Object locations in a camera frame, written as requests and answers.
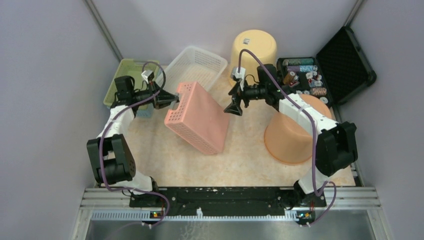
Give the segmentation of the pink plastic basket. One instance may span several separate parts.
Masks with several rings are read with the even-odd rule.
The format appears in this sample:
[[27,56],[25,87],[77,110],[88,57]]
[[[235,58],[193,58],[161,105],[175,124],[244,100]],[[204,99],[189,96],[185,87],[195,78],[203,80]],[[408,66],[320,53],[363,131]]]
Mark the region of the pink plastic basket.
[[181,82],[179,103],[168,110],[164,124],[205,155],[223,152],[230,124],[224,108],[198,82]]

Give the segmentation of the orange capybara bucket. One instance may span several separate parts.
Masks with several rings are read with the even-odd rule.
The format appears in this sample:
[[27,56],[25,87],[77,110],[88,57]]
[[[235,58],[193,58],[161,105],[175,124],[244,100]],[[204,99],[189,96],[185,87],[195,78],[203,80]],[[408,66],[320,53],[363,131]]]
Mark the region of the orange capybara bucket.
[[287,165],[300,165],[312,157],[312,125],[306,115],[287,99],[282,99],[264,131],[264,144],[276,160]]

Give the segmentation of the yellow capybara bucket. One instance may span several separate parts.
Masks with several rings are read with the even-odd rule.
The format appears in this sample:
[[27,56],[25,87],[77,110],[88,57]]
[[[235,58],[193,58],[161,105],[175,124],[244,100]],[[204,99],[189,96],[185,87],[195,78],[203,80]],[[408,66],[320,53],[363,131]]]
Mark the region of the yellow capybara bucket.
[[[263,64],[274,65],[276,63],[277,43],[274,37],[263,30],[250,29],[241,32],[233,41],[228,67],[230,71],[238,66],[239,54],[243,49],[254,53]],[[245,52],[242,54],[241,66],[246,70],[247,83],[249,85],[255,84],[255,81],[259,79],[257,67],[260,65],[258,62]]]

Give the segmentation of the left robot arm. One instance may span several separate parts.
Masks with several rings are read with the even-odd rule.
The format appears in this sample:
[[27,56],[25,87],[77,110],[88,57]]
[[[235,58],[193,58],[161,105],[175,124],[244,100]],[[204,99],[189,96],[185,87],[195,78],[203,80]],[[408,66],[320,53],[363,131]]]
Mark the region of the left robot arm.
[[158,85],[151,71],[142,73],[145,90],[135,89],[135,79],[129,75],[114,79],[115,100],[110,107],[109,118],[102,132],[86,143],[86,148],[97,183],[105,186],[121,186],[141,195],[141,200],[149,207],[160,202],[156,181],[139,172],[135,159],[125,139],[131,122],[135,119],[139,106],[153,105],[163,109],[177,103],[179,97]]

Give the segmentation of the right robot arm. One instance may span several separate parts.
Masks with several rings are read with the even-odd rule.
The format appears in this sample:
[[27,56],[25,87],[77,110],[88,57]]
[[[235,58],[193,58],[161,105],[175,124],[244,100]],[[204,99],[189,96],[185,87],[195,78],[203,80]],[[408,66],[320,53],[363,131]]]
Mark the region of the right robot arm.
[[224,112],[242,116],[241,103],[248,107],[250,101],[265,100],[312,137],[311,169],[295,182],[293,192],[294,202],[299,206],[307,206],[314,194],[320,196],[323,193],[323,187],[329,183],[331,176],[358,159],[355,137],[357,127],[352,122],[340,123],[321,114],[290,87],[279,85],[269,67],[268,64],[258,67],[264,71],[265,78],[253,85],[245,80],[245,68],[234,67],[230,77],[235,85],[228,93],[231,103]]

